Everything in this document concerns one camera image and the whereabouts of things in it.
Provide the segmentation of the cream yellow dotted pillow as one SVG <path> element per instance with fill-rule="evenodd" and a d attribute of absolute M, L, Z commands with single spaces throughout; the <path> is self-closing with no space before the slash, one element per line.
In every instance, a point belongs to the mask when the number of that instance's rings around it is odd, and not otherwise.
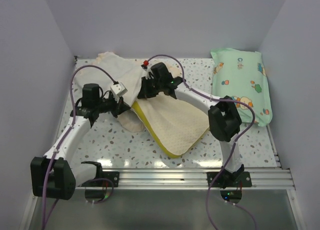
<path fill-rule="evenodd" d="M 132 109 L 170 158 L 185 154 L 209 129 L 205 113 L 162 93 L 150 99 L 137 99 Z"/>

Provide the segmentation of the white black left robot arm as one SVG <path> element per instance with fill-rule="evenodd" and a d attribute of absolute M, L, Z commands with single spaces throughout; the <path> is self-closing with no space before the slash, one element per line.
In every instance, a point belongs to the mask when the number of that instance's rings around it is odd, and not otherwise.
<path fill-rule="evenodd" d="M 95 187 L 103 183 L 100 163 L 84 161 L 72 169 L 69 162 L 100 114 L 111 113 L 117 117 L 130 109 L 123 98 L 126 92 L 127 89 L 119 82 L 115 82 L 107 91 L 108 97 L 104 96 L 98 84 L 84 85 L 82 97 L 75 103 L 61 136 L 43 157 L 35 157 L 31 161 L 31 183 L 35 196 L 69 200 L 76 187 L 87 182 Z"/>

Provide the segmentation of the white pillowcase with cream ruffle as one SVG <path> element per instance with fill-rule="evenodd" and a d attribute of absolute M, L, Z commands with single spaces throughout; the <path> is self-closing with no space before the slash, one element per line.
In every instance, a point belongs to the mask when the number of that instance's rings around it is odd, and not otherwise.
<path fill-rule="evenodd" d="M 124 102 L 131 109 L 118 116 L 118 121 L 130 132 L 140 132 L 145 128 L 142 117 L 145 117 L 151 128 L 162 131 L 167 123 L 175 120 L 175 114 L 180 111 L 181 101 L 159 93 L 154 98 L 138 99 L 141 88 L 141 78 L 146 77 L 147 72 L 136 61 L 124 59 L 112 52 L 98 55 L 92 65 L 105 70 L 111 77 L 122 83 L 127 89 L 124 94 Z"/>

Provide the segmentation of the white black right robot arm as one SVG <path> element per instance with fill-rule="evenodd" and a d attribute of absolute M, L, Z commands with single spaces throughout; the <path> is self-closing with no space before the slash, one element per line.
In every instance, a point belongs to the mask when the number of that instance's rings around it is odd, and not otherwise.
<path fill-rule="evenodd" d="M 221 147 L 223 182 L 227 186 L 235 186 L 241 180 L 244 165 L 237 142 L 242 121 L 233 100 L 228 96 L 209 97 L 204 92 L 193 89 L 182 77 L 173 77 L 162 62 L 153 65 L 147 76 L 141 79 L 137 97 L 149 99 L 161 92 L 191 104 L 208 116 L 209 130 L 219 140 Z"/>

